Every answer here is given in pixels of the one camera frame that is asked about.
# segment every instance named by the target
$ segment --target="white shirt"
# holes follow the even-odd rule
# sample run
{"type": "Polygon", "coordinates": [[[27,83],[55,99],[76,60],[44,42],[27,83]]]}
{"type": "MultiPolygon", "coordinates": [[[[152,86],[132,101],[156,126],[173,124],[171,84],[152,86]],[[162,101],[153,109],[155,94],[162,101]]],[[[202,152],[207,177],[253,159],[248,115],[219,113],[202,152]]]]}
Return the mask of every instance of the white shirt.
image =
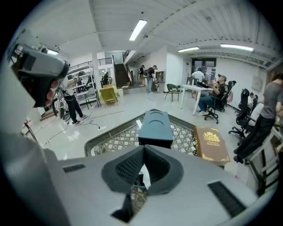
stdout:
{"type": "Polygon", "coordinates": [[[191,76],[194,77],[195,79],[198,79],[199,83],[201,83],[204,79],[204,74],[200,71],[196,71],[196,72],[192,73],[191,76]]]}
{"type": "Polygon", "coordinates": [[[65,90],[64,96],[72,96],[74,94],[74,91],[72,90],[72,87],[67,87],[68,85],[68,77],[66,76],[63,80],[63,82],[60,84],[60,88],[62,90],[65,90]]]}
{"type": "MultiPolygon", "coordinates": [[[[260,113],[261,113],[261,110],[263,109],[264,107],[264,104],[262,103],[259,103],[256,108],[252,111],[252,114],[251,114],[251,118],[254,119],[255,121],[257,120],[257,118],[259,117],[260,113]]],[[[250,120],[249,121],[249,125],[251,126],[255,126],[255,122],[250,120]]]]}

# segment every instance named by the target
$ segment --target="white table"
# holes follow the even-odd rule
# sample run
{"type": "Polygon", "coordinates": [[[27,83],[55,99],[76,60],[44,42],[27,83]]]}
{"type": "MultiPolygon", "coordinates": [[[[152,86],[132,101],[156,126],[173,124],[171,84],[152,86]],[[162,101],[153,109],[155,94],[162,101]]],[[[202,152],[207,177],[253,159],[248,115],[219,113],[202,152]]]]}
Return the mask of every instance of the white table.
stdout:
{"type": "Polygon", "coordinates": [[[193,115],[195,115],[196,108],[197,108],[197,106],[199,104],[199,98],[200,98],[201,92],[204,92],[204,91],[207,92],[207,91],[212,91],[213,90],[211,88],[203,88],[203,87],[197,87],[197,86],[191,86],[191,85],[182,85],[181,87],[183,88],[183,94],[182,94],[180,108],[182,108],[182,106],[183,106],[183,101],[184,101],[184,96],[185,96],[185,91],[186,91],[185,89],[198,91],[198,96],[196,98],[196,103],[195,103],[193,115]]]}

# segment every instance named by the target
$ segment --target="vent slot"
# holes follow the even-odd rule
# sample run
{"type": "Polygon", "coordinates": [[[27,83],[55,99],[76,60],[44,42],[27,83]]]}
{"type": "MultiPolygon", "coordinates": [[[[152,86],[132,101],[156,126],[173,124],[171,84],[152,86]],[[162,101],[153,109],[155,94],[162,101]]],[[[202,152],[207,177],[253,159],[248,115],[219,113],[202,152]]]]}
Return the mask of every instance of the vent slot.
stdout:
{"type": "Polygon", "coordinates": [[[245,210],[244,205],[221,182],[208,184],[208,187],[232,218],[245,210]]]}
{"type": "Polygon", "coordinates": [[[80,170],[82,168],[85,168],[85,165],[83,165],[83,164],[76,164],[76,165],[73,165],[73,166],[63,167],[63,170],[64,170],[65,173],[70,173],[72,171],[80,170]]]}

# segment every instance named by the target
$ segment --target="backpack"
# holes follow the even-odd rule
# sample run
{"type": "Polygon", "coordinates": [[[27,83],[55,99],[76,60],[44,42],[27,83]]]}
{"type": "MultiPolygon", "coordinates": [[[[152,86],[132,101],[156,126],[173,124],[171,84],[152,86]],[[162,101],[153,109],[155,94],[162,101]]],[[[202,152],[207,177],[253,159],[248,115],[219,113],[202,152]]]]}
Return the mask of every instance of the backpack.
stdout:
{"type": "Polygon", "coordinates": [[[232,101],[233,101],[233,92],[230,91],[229,94],[228,94],[228,97],[227,97],[227,102],[231,103],[232,101]]]}
{"type": "Polygon", "coordinates": [[[147,78],[147,79],[149,79],[149,77],[150,77],[150,73],[149,73],[150,69],[152,69],[152,68],[148,68],[148,69],[145,70],[145,72],[144,72],[144,75],[146,75],[146,78],[147,78]]]}

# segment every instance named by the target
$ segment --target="hand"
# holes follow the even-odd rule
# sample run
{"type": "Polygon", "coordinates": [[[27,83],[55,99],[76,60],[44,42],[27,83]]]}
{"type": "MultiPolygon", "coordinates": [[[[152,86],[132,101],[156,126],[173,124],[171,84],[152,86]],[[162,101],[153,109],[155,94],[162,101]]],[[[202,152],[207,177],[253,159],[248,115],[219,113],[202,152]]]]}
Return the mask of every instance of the hand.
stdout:
{"type": "Polygon", "coordinates": [[[53,98],[54,96],[54,91],[52,89],[55,89],[58,87],[58,81],[55,80],[51,83],[51,86],[50,86],[50,89],[46,95],[46,102],[45,102],[45,105],[49,105],[51,103],[51,99],[53,98]]]}

